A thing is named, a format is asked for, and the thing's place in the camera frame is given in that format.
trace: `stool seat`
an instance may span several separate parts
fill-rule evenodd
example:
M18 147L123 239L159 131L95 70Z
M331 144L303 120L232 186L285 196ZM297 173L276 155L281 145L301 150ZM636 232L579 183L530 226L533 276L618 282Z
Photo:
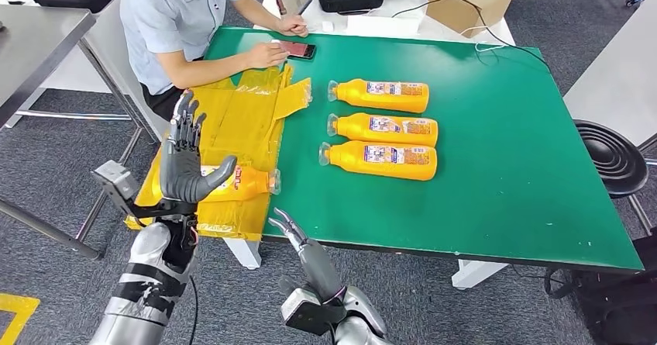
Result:
M573 121L610 197L632 195L645 185L648 166L632 142L595 122Z

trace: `gray robot hand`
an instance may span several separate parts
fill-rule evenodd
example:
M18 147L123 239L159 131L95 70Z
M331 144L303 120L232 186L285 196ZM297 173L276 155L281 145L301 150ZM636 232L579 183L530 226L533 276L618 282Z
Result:
M235 170L237 158L227 156L216 171L207 176L201 175L201 124L205 114L196 122L194 113L198 101L192 101L191 90L183 92L171 118L169 136L163 143L160 162L160 187L165 198L198 203L212 190L230 178Z

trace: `robotic arm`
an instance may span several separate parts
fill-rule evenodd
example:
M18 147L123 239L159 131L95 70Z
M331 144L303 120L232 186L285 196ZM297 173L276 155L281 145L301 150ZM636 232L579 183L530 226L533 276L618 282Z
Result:
M164 198L156 205L135 205L139 186L129 171L110 160L93 176L112 201L137 220L155 220L139 231L130 260L105 309L92 345L155 345L160 343L174 306L194 267L198 244L198 202L224 183L235 170L229 156L203 177L198 145L205 114L194 122L198 102L186 91L176 104L170 134L163 143L160 183Z
M91 345L160 343L174 306L191 280L198 245L198 203L228 180L236 166L236 158L229 156L216 171L201 175L198 146L205 114L194 121L198 102L191 99L191 91L186 91L170 121L160 162L163 198L156 205L135 204L139 185L122 165L110 160L91 172L115 205L143 227ZM304 287L288 277L281 279L287 295L280 307L285 324L319 336L330 331L338 345L391 345L384 340L383 320L365 294L345 286L324 248L308 238L286 212L274 211L281 219L269 222L290 240L308 277ZM139 221L149 217L154 222L148 226Z
M379 312L362 291L340 282L324 247L308 238L286 212L273 211L281 219L269 222L290 240L308 278L305 287L281 279L287 295L280 307L285 324L318 336L330 331L337 345L392 345L384 339L387 330Z

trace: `stool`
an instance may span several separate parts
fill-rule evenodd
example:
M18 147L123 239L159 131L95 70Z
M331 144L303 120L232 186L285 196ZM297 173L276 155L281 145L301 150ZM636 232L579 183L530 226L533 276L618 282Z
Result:
M657 166L657 160L645 159L627 138L606 126L573 121L609 196L627 197L645 231L652 235L652 224L635 193L648 181L648 166Z

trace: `green tabletop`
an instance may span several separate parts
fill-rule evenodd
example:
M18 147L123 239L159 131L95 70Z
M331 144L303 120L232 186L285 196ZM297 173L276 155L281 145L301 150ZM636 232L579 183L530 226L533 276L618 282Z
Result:
M281 36L221 28L206 58ZM561 95L545 66L512 48L477 53L473 44L310 35L313 60L291 60L293 82L312 78L313 102L285 120L278 168L288 211L324 243L443 254L474 260L642 269ZM430 181L320 167L330 113L411 116L328 102L330 80L429 85L427 111L439 122L438 171ZM266 225L264 236L279 236Z

